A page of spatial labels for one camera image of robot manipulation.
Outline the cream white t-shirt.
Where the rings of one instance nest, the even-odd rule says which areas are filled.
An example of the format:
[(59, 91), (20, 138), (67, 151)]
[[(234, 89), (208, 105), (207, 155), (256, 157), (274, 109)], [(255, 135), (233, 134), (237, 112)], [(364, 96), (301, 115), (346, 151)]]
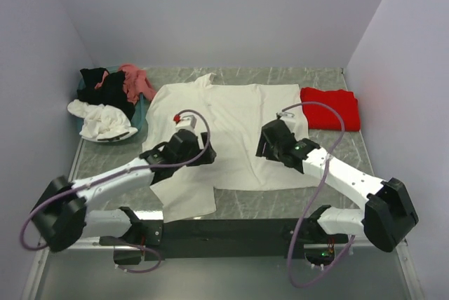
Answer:
[(216, 210), (214, 189), (274, 191), (316, 186), (318, 180), (255, 155), (264, 124), (300, 102), (297, 84), (213, 85), (212, 74), (190, 83), (164, 85), (148, 109), (143, 150), (167, 142), (175, 132), (174, 115), (183, 109), (202, 114), (217, 153), (211, 165), (180, 168), (170, 179), (152, 185), (162, 202), (163, 220), (177, 221)]

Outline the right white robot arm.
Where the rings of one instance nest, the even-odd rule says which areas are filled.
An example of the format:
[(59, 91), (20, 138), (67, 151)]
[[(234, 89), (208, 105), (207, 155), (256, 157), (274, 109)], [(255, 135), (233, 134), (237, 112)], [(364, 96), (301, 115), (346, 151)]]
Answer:
[(392, 252), (419, 221), (402, 181), (368, 175), (310, 139), (295, 139), (281, 119), (262, 127), (256, 155), (318, 179), (356, 204), (355, 209), (323, 205), (307, 217), (300, 233), (315, 243), (334, 235), (365, 236), (376, 248)]

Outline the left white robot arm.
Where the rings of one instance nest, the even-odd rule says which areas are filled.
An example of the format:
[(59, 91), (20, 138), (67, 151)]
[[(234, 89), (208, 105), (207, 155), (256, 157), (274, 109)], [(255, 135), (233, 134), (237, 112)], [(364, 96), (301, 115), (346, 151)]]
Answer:
[(96, 206), (133, 189), (170, 179), (180, 168), (209, 165), (216, 153), (210, 133), (178, 130), (167, 142), (141, 153), (131, 162), (108, 172), (72, 182), (53, 179), (30, 213), (45, 246), (61, 252), (77, 240), (116, 237), (124, 245), (140, 239), (142, 222), (126, 208), (101, 214)]

